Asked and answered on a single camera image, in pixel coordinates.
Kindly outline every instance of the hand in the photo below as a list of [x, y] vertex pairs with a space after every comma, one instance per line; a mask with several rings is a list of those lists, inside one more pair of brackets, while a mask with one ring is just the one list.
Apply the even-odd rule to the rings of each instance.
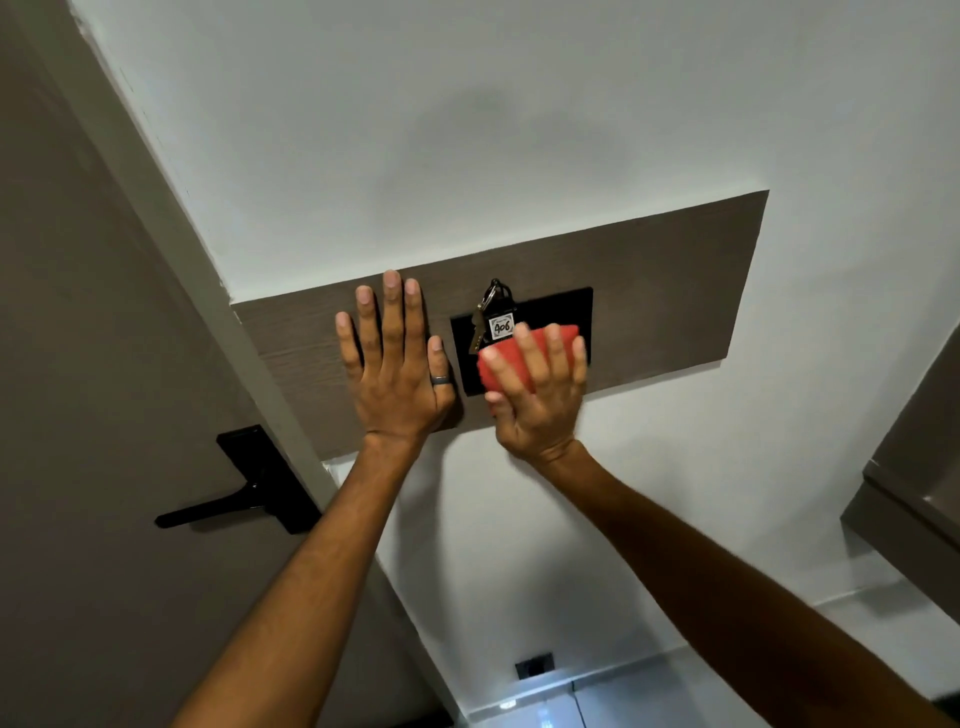
[[399, 446], [416, 456], [455, 394], [452, 384], [430, 383], [431, 376], [449, 376], [444, 343], [439, 336], [424, 342], [420, 285], [413, 279], [402, 288], [401, 283], [397, 271], [383, 274], [382, 342], [373, 291], [367, 285], [356, 290], [362, 363], [345, 311], [336, 317], [337, 337], [353, 403], [367, 430], [365, 440]]
[[488, 392], [487, 402], [496, 418], [496, 439], [508, 452], [534, 467], [561, 457], [574, 442], [573, 429], [587, 389], [587, 345], [584, 337], [573, 341], [573, 371], [564, 351], [560, 327], [546, 328], [547, 359], [526, 324], [517, 324], [514, 338], [530, 372], [536, 394], [527, 391], [510, 363], [493, 347], [480, 354], [506, 396]]

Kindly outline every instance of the black door handle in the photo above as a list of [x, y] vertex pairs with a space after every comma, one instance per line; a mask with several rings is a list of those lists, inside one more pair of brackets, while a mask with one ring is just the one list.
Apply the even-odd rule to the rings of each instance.
[[247, 479], [247, 484], [229, 496], [157, 516], [157, 526], [171, 528], [251, 508], [263, 508], [288, 533], [305, 533], [320, 520], [320, 509], [263, 427], [254, 425], [224, 432], [217, 435], [217, 445]]

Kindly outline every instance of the forearm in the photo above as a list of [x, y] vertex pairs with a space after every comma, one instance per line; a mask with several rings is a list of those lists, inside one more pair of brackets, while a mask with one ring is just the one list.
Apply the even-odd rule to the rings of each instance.
[[700, 655], [773, 725], [814, 718], [829, 725], [849, 718], [851, 706], [876, 706], [874, 725], [949, 724], [859, 643], [616, 480], [579, 443], [539, 470], [607, 536]]
[[416, 449], [365, 440], [350, 475], [175, 726], [307, 726], [323, 705]]

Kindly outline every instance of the finger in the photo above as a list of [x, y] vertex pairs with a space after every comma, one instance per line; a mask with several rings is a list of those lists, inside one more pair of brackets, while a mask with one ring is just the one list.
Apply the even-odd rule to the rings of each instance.
[[564, 338], [560, 333], [560, 327], [556, 324], [546, 328], [546, 350], [550, 356], [550, 374], [553, 376], [553, 381], [557, 384], [569, 382], [570, 364], [566, 360]]
[[484, 357], [493, 376], [500, 382], [500, 387], [510, 401], [514, 410], [522, 412], [530, 406], [530, 400], [533, 397], [527, 388], [523, 386], [520, 377], [517, 376], [514, 368], [495, 347], [486, 347], [480, 350], [480, 355]]
[[376, 325], [376, 301], [368, 285], [357, 288], [357, 315], [360, 318], [360, 349], [363, 350], [364, 369], [378, 372], [383, 353], [380, 349], [380, 329]]
[[404, 314], [403, 323], [406, 326], [406, 339], [403, 343], [404, 366], [422, 371], [426, 361], [426, 342], [423, 340], [425, 327], [423, 323], [423, 298], [420, 294], [420, 284], [408, 279], [403, 286]]
[[403, 363], [403, 295], [400, 274], [383, 274], [383, 366], [399, 367]]
[[587, 342], [583, 336], [573, 340], [573, 385], [583, 394], [587, 390]]
[[550, 367], [543, 357], [543, 352], [534, 341], [530, 333], [530, 327], [526, 324], [517, 324], [514, 328], [514, 338], [516, 345], [520, 347], [523, 354], [523, 361], [527, 365], [527, 371], [530, 378], [533, 379], [534, 387], [537, 392], [544, 392], [550, 386]]
[[[430, 352], [427, 355], [427, 364], [430, 369], [430, 376], [450, 376], [450, 362], [447, 361], [446, 353], [444, 353], [444, 340], [439, 336], [431, 336], [429, 346]], [[437, 398], [437, 409], [442, 412], [449, 409], [457, 399], [452, 379], [449, 384], [434, 384], [433, 393]]]
[[516, 416], [507, 398], [499, 392], [488, 392], [484, 395], [490, 405], [490, 413], [496, 420], [496, 439], [506, 444], [516, 432]]
[[363, 376], [363, 364], [360, 363], [360, 352], [357, 351], [356, 341], [353, 338], [353, 322], [345, 311], [337, 314], [337, 338], [340, 340], [340, 358], [344, 360], [347, 369], [347, 379], [350, 384], [360, 381]]

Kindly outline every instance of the white wall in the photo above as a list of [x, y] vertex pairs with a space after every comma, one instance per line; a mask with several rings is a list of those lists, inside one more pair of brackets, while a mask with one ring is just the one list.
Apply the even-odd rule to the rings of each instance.
[[[730, 357], [582, 436], [808, 600], [893, 578], [837, 517], [960, 316], [954, 0], [76, 4], [235, 300], [769, 187]], [[488, 430], [379, 557], [467, 711], [677, 641]]]

